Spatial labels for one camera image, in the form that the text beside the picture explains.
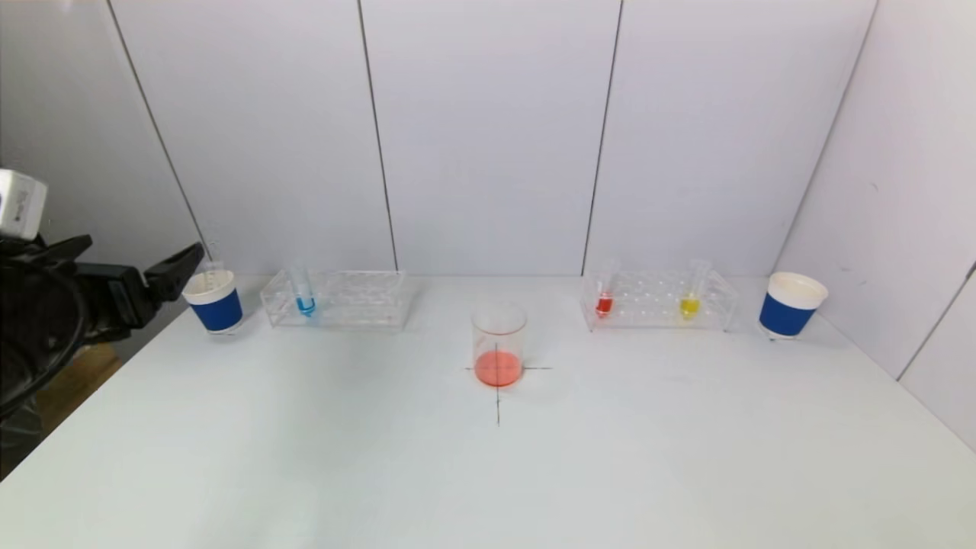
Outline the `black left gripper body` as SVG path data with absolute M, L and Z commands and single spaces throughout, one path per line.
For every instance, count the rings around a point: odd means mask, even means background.
M 74 284 L 85 302 L 87 316 L 80 342 L 118 342 L 147 327 L 158 303 L 132 265 L 59 262 L 54 272 Z

